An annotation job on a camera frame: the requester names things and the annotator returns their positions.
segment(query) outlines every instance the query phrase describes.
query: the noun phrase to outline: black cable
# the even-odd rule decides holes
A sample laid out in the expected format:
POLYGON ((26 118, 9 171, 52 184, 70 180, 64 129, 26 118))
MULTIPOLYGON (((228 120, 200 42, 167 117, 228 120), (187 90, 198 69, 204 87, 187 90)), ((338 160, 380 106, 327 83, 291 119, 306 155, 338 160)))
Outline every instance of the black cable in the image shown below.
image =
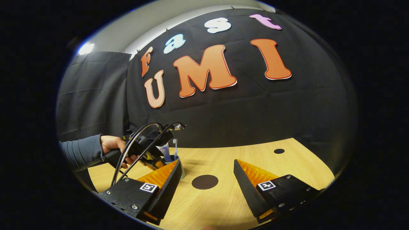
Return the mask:
POLYGON ((142 126, 141 128, 138 129, 138 131, 136 131, 135 133, 131 134, 132 138, 126 143, 124 150, 121 153, 121 156, 119 157, 119 161, 117 163, 117 167, 115 168, 115 172, 114 172, 114 176, 112 178, 111 181, 111 186, 114 185, 115 181, 116 181, 116 177, 118 175, 119 170, 121 169, 121 164, 122 164, 122 158, 124 157, 124 154, 126 153, 127 149, 130 147, 130 144, 135 141, 135 138, 137 137, 137 134, 140 133, 141 131, 143 131, 145 128, 147 128, 150 125, 156 124, 157 126, 159 126, 160 128, 162 128, 162 124, 157 123, 157 122, 153 122, 153 123, 149 123, 149 124, 145 124, 144 126, 142 126))
MULTIPOLYGON (((124 174, 126 174, 126 173, 139 161, 139 159, 148 151, 148 149, 150 149, 150 148, 155 144, 155 142, 156 142, 157 140, 159 140, 159 138, 161 138, 161 137, 166 133, 166 131, 167 131, 171 126, 173 126, 173 124, 176 124, 176 123, 182 124, 181 122, 174 122, 174 123, 172 123, 172 124, 166 126, 166 128, 162 131, 162 133, 159 134, 158 137, 156 137, 156 139, 154 139, 154 140, 152 141, 152 143, 151 143, 151 144, 139 155, 139 157, 132 163, 132 165, 129 166, 127 170, 125 170, 124 174)), ((118 181, 122 180, 123 178, 124 178, 124 175, 122 175, 122 176, 119 178, 118 181)))

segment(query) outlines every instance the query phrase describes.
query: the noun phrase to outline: gray sleeve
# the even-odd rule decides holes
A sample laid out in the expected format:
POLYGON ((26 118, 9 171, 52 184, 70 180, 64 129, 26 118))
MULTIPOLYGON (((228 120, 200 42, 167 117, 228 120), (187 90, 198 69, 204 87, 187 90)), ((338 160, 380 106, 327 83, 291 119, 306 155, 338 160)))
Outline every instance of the gray sleeve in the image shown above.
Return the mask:
POLYGON ((84 170, 103 161, 101 134, 80 140, 60 142, 65 159, 74 171, 84 170))

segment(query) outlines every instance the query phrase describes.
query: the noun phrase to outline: pink letter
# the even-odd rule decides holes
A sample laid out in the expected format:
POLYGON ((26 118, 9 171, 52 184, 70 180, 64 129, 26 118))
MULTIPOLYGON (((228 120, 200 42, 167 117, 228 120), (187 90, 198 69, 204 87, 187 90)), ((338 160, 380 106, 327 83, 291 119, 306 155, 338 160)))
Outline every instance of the pink letter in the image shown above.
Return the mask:
POLYGON ((267 26, 267 27, 269 27, 271 29, 282 29, 281 26, 274 25, 271 22, 269 22, 269 21, 271 21, 271 19, 263 17, 260 14, 253 14, 253 15, 250 15, 249 17, 257 19, 263 25, 265 25, 265 26, 267 26))

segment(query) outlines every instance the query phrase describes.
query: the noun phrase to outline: toothbrush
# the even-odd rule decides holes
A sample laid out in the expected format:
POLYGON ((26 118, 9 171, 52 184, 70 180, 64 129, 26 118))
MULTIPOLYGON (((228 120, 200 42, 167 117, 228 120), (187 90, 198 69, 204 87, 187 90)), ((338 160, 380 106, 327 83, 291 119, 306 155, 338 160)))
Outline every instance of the toothbrush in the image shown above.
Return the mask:
POLYGON ((175 144, 175 155, 174 155, 173 160, 176 160, 178 158, 178 140, 174 139, 173 143, 175 144))

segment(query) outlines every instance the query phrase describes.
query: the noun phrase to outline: table surface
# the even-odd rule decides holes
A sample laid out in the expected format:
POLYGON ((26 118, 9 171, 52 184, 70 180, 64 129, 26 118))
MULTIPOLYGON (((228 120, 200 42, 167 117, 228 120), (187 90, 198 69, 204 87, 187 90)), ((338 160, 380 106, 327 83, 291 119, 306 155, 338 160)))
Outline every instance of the table surface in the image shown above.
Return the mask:
MULTIPOLYGON (((171 154, 175 152, 175 148, 169 149, 171 154)), ((331 170, 294 138, 240 147, 178 148, 178 155, 186 177, 180 180, 165 218, 156 226, 165 230, 201 230, 207 226, 214 230, 248 230, 260 225, 234 176, 235 159, 279 177, 294 175, 318 190, 328 187, 334 180, 331 170), (275 149, 284 149, 285 152, 276 154, 275 149), (191 183, 200 175, 216 176, 219 182, 211 189, 196 189, 191 183)), ((112 166, 98 165, 88 171, 98 192, 110 187, 115 171, 112 166)), ((128 176, 138 179, 150 172, 151 169, 138 162, 128 176)))

